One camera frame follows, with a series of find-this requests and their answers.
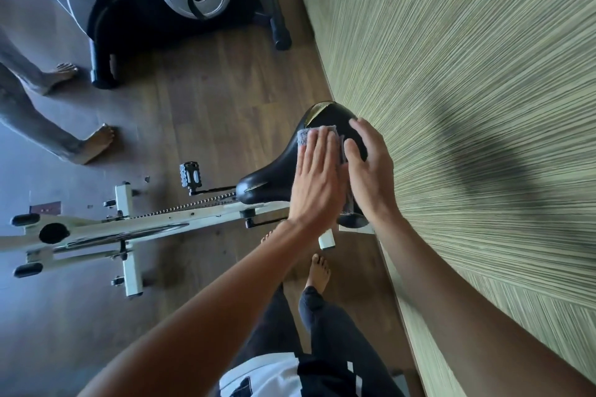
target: striped wall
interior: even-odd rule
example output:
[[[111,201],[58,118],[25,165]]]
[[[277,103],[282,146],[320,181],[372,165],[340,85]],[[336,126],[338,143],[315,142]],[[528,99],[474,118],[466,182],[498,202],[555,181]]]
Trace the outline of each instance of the striped wall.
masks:
[[[335,99],[387,140],[402,212],[596,381],[596,0],[305,4]],[[428,396],[463,395],[401,308]]]

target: pants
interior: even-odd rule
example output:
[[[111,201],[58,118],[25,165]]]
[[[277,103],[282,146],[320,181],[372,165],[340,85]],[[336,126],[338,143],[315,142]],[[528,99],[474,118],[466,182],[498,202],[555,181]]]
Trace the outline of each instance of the pants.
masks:
[[[62,159],[77,155],[83,141],[40,114],[19,78],[44,86],[45,75],[26,59],[0,27],[0,122]]]
[[[326,302],[312,286],[302,292],[299,310],[302,323],[310,333],[313,356],[343,370],[347,369],[348,362],[352,363],[354,373],[362,378],[365,395],[403,395],[345,310]],[[294,318],[280,285],[232,367],[255,356],[283,352],[303,355]]]

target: hand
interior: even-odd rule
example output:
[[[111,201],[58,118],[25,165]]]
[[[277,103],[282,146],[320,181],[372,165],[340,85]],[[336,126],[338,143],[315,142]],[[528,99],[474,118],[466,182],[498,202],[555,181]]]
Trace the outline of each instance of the hand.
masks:
[[[327,127],[310,130],[298,146],[288,220],[317,237],[329,229],[346,203],[347,164],[340,165],[339,140]]]
[[[356,142],[351,138],[344,142],[356,202],[370,222],[399,215],[393,188],[393,160],[383,136],[363,118],[351,119],[350,126],[362,137],[368,152],[364,162]]]

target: foot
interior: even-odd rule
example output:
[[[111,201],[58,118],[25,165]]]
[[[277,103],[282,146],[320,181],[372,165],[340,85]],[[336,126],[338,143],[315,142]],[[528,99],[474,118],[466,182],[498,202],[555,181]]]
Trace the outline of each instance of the foot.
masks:
[[[318,293],[323,293],[331,275],[332,271],[329,269],[327,260],[323,256],[315,254],[310,263],[310,271],[305,288],[312,286],[317,289]]]
[[[27,86],[34,92],[45,96],[48,94],[57,84],[71,80],[74,76],[79,73],[77,66],[72,63],[60,63],[56,68],[50,72],[44,72],[44,84],[33,85],[28,83]]]
[[[83,142],[80,152],[69,160],[77,165],[85,165],[105,151],[113,140],[114,130],[108,124],[102,124]]]

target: black bike saddle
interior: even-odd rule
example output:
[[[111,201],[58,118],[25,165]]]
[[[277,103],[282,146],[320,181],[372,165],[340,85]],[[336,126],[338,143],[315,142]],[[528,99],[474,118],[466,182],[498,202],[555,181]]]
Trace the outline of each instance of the black bike saddle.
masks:
[[[304,128],[336,126],[337,133],[343,139],[353,138],[362,160],[367,158],[367,149],[360,135],[349,124],[356,116],[346,107],[333,101],[319,102],[309,108],[302,117],[294,135],[284,152],[266,167],[243,177],[236,186],[236,197],[244,204],[289,201],[296,173],[298,155],[297,133]],[[358,204],[354,202],[354,212],[341,214],[338,224],[346,228],[360,228],[368,224]]]

